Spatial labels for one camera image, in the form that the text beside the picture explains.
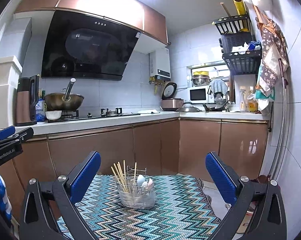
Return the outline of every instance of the screw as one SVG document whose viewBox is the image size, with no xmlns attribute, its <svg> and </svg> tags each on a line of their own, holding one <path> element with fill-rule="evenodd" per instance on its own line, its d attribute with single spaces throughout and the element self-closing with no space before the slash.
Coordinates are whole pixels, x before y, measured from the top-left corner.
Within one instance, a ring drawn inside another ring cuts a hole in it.
<svg viewBox="0 0 301 240">
<path fill-rule="evenodd" d="M 58 180 L 59 180 L 59 181 L 64 181 L 66 178 L 67 178 L 67 177 L 66 177 L 65 175 L 60 175 L 60 176 L 58 177 Z"/>
<path fill-rule="evenodd" d="M 274 179 L 272 179 L 272 180 L 270 181 L 270 183 L 271 183 L 271 185 L 273 185 L 273 186 L 277 186 L 277 181 L 275 181 Z"/>
<path fill-rule="evenodd" d="M 29 184 L 33 185 L 33 184 L 35 184 L 35 182 L 36 182 L 36 179 L 32 178 L 32 179 L 30 179 Z"/>
<path fill-rule="evenodd" d="M 248 182 L 248 181 L 249 181 L 249 178 L 248 178 L 247 176 L 241 176 L 241 177 L 240 177 L 240 180 L 241 180 L 242 182 Z"/>
</svg>

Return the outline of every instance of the range hood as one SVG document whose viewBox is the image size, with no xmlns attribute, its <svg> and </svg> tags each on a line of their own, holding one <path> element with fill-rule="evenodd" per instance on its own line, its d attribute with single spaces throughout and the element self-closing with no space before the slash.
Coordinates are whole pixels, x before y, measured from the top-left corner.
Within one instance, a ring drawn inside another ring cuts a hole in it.
<svg viewBox="0 0 301 240">
<path fill-rule="evenodd" d="M 55 11 L 46 38 L 42 78 L 121 80 L 140 33 L 77 12 Z"/>
</svg>

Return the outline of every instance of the metal pole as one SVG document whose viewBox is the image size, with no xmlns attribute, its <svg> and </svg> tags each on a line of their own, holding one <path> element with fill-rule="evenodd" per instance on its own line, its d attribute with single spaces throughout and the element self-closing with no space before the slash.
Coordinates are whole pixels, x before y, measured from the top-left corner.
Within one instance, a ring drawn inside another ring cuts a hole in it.
<svg viewBox="0 0 301 240">
<path fill-rule="evenodd" d="M 284 120 L 284 127 L 283 127 L 283 132 L 282 132 L 282 139 L 281 139 L 281 144 L 280 144 L 280 150 L 279 150 L 279 156 L 278 160 L 276 163 L 276 167 L 274 169 L 274 173 L 272 176 L 272 179 L 277 179 L 280 167 L 282 166 L 285 151 L 283 152 L 283 147 L 284 147 L 284 140 L 285 140 L 285 133 L 286 133 L 286 113 L 287 113 L 287 83 L 284 78 L 284 69 L 283 69 L 283 62 L 282 59 L 279 59 L 279 67 L 280 67 L 280 73 L 282 76 L 282 85 L 283 85 L 283 117 L 282 119 Z"/>
<path fill-rule="evenodd" d="M 281 160 L 285 131 L 286 131 L 286 112 L 287 112 L 286 83 L 285 83 L 285 78 L 284 78 L 282 59 L 280 58 L 278 61 L 279 61 L 279 68 L 280 68 L 280 74 L 281 74 L 282 86 L 283 86 L 283 111 L 282 111 L 282 123 L 281 123 L 281 127 L 280 127 L 277 148 L 275 151 L 273 163 L 271 165 L 271 168 L 270 168 L 270 171 L 268 174 L 268 177 L 271 177 L 271 179 L 275 179 L 275 174 L 278 169 L 279 162 Z"/>
</svg>

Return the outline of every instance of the yellow bowl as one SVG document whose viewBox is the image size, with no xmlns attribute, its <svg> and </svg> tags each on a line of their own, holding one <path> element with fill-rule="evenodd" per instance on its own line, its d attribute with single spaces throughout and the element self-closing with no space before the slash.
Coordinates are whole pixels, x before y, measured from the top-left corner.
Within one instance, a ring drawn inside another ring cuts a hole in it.
<svg viewBox="0 0 301 240">
<path fill-rule="evenodd" d="M 205 75 L 205 76 L 209 76 L 209 72 L 208 71 L 196 71 L 193 73 L 193 75 Z"/>
</svg>

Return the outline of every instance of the rice cooker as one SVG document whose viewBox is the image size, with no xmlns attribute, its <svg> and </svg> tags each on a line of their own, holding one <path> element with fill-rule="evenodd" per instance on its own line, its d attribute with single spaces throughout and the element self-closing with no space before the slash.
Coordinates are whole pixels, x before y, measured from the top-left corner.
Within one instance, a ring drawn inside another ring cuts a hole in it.
<svg viewBox="0 0 301 240">
<path fill-rule="evenodd" d="M 162 93 L 161 108 L 163 111 L 175 111 L 182 107 L 184 100 L 181 98 L 173 98 L 177 89 L 177 84 L 168 82 Z"/>
</svg>

